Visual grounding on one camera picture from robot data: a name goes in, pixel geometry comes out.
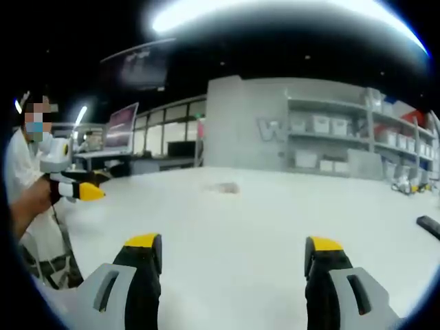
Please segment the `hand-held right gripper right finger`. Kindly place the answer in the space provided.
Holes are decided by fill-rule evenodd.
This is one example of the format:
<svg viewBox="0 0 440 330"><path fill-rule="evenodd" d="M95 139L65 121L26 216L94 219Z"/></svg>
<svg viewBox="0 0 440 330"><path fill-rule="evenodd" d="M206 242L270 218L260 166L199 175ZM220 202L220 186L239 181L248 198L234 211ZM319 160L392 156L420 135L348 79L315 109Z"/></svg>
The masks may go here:
<svg viewBox="0 0 440 330"><path fill-rule="evenodd" d="M354 267L336 241L305 241L308 329L397 329L389 294L364 268Z"/></svg>

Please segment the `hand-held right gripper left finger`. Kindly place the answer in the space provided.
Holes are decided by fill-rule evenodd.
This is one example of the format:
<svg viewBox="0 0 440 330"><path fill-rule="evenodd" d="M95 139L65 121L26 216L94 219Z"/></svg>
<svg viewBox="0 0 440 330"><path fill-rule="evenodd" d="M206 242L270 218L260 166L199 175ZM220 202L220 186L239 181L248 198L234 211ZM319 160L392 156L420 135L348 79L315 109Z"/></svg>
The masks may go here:
<svg viewBox="0 0 440 330"><path fill-rule="evenodd" d="M83 329L157 329L161 296L162 236L126 241L112 263L103 263L78 287Z"/></svg>

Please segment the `person's left hand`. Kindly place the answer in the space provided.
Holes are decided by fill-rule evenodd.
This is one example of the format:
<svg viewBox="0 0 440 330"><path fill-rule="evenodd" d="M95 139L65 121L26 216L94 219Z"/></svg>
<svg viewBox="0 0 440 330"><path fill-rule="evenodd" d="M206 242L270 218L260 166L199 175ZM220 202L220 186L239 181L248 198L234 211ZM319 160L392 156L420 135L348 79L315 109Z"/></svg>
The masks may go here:
<svg viewBox="0 0 440 330"><path fill-rule="evenodd" d="M38 178L29 188L23 191L22 198L25 207L32 216L44 213L59 200L58 184L43 175Z"/></svg>

